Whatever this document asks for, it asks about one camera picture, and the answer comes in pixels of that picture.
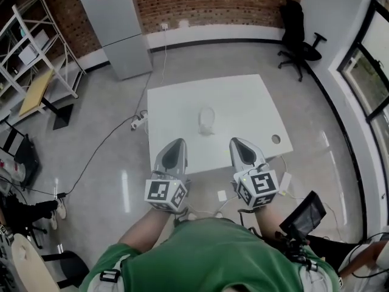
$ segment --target brick wall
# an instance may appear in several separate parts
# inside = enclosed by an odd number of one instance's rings
[[[12,0],[19,4],[25,0]],[[46,0],[65,39],[81,57],[100,47],[80,0]],[[146,32],[160,31],[160,23],[177,28],[189,25],[247,24],[281,27],[278,6],[285,0],[137,0]],[[2,5],[5,10],[10,5]],[[2,12],[0,19],[9,18]]]

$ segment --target black window frame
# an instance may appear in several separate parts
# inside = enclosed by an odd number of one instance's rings
[[[355,40],[353,41],[350,49],[348,50],[344,59],[340,63],[339,67],[337,68],[337,71],[340,72],[343,79],[347,82],[348,86],[350,87],[351,91],[353,92],[356,100],[358,101],[358,103],[359,103],[359,105],[360,105],[360,107],[365,115],[365,120],[368,123],[370,130],[371,130],[371,133],[374,137],[374,141],[376,143],[376,147],[378,149],[379,156],[380,156],[380,163],[382,166],[382,170],[384,172],[384,180],[385,180],[385,188],[386,188],[386,196],[383,195],[383,196],[381,196],[381,198],[383,199],[386,197],[387,207],[389,209],[389,195],[388,195],[388,193],[389,193],[388,175],[389,174],[387,174],[387,172],[386,172],[384,159],[383,159],[383,156],[382,156],[382,153],[380,150],[380,146],[379,146],[379,143],[377,141],[376,134],[375,134],[373,127],[371,125],[371,122],[374,120],[374,118],[376,118],[378,115],[380,115],[383,112],[383,110],[385,109],[385,107],[387,107],[389,105],[389,96],[387,96],[371,113],[368,114],[366,112],[366,109],[365,109],[363,103],[360,101],[358,95],[356,94],[353,85],[350,83],[350,80],[348,79],[348,77],[344,73],[344,70],[345,70],[347,64],[349,63],[350,59],[353,57],[355,51],[360,50],[361,53],[365,56],[365,58],[368,60],[369,64],[371,64],[373,69],[377,72],[379,78],[382,80],[382,82],[384,83],[385,87],[388,89],[388,92],[389,92],[389,79],[387,78],[387,76],[385,75],[383,70],[381,69],[380,62],[375,60],[373,58],[373,56],[368,52],[368,50],[362,44],[363,38],[365,37],[366,33],[368,32],[368,29],[370,28],[374,14],[376,14],[376,12],[378,14],[380,14],[384,19],[386,19],[386,21],[389,22],[389,10],[387,10],[378,0],[371,0],[370,5],[369,5],[368,10],[367,10],[367,14],[365,16],[365,19],[364,19],[362,25],[361,25],[361,28],[358,31],[358,34],[357,34]]]

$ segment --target person in green shirt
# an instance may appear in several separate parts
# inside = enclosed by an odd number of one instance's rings
[[[317,272],[225,218],[182,222],[154,248],[170,215],[151,209],[100,257],[80,291],[340,291],[336,272],[308,246],[304,251],[317,263]],[[256,210],[255,216],[262,236],[275,240],[282,219],[272,206]],[[110,271],[115,266],[118,270]]]

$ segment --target window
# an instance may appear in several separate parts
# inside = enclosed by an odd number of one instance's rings
[[[389,179],[389,0],[372,0],[338,71],[360,103]]]

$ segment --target strap buckle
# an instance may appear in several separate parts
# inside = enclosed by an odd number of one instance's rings
[[[100,274],[100,281],[117,283],[119,277],[120,277],[120,270],[117,269],[104,270]]]

